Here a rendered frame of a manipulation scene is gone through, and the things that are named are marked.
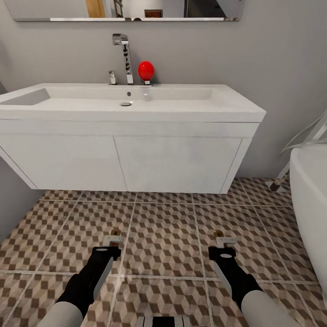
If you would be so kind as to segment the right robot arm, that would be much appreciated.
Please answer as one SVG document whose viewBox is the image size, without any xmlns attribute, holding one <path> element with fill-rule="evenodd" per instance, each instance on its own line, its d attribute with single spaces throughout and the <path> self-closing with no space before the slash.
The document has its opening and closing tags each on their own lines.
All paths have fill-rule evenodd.
<svg viewBox="0 0 327 327">
<path fill-rule="evenodd" d="M 233 237 L 216 237 L 217 247 L 208 247 L 215 261 L 216 275 L 233 301 L 237 302 L 249 327 L 303 327 L 285 313 L 257 284 L 251 274 L 238 266 L 235 251 L 224 244 L 236 244 Z"/>
</svg>

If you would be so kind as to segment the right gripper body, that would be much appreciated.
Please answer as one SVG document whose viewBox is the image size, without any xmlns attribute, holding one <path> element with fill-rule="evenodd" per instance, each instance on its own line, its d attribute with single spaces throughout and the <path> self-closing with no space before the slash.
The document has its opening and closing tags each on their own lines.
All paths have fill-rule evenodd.
<svg viewBox="0 0 327 327">
<path fill-rule="evenodd" d="M 209 258 L 211 261 L 216 261 L 217 253 L 226 252 L 229 253 L 232 257 L 235 254 L 235 251 L 232 247 L 218 248 L 218 247 L 208 247 Z M 235 257 L 233 257 L 235 259 Z"/>
</svg>

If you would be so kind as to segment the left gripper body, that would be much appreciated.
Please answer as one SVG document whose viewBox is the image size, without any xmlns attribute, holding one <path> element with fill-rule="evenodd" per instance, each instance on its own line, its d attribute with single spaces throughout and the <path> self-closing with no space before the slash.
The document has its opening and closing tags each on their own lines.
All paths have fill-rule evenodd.
<svg viewBox="0 0 327 327">
<path fill-rule="evenodd" d="M 92 254 L 94 253 L 95 249 L 98 249 L 98 248 L 108 248 L 109 253 L 111 256 L 113 256 L 114 261 L 117 260 L 118 251 L 119 251 L 118 247 L 93 247 Z"/>
</svg>

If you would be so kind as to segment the mousetrap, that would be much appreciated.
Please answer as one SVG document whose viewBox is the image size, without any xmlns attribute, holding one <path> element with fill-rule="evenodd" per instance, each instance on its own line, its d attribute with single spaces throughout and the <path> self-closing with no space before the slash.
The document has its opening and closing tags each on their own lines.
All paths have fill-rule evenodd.
<svg viewBox="0 0 327 327">
<path fill-rule="evenodd" d="M 111 236 L 120 236 L 121 229 L 112 229 Z M 118 247 L 119 243 L 110 243 L 110 247 Z"/>
<path fill-rule="evenodd" d="M 215 240 L 216 240 L 216 237 L 224 237 L 224 234 L 222 231 L 213 232 L 213 234 L 214 234 Z M 224 247 L 228 247 L 228 244 L 224 244 Z"/>
</svg>

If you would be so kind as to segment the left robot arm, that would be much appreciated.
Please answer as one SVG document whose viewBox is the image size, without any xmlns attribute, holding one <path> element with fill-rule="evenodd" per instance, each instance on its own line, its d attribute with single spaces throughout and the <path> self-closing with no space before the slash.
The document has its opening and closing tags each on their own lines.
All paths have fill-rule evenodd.
<svg viewBox="0 0 327 327">
<path fill-rule="evenodd" d="M 121 249 L 110 247 L 110 243 L 123 242 L 123 236 L 105 235 L 102 247 L 93 247 L 88 265 L 71 277 L 64 293 L 36 327 L 80 327 L 113 262 L 121 255 Z"/>
</svg>

